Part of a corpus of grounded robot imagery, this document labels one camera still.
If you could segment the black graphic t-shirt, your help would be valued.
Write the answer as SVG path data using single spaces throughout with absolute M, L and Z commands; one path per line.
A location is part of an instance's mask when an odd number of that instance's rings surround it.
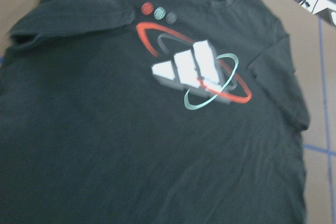
M 41 0 L 1 66 L 1 223 L 305 223 L 309 115 L 261 0 Z

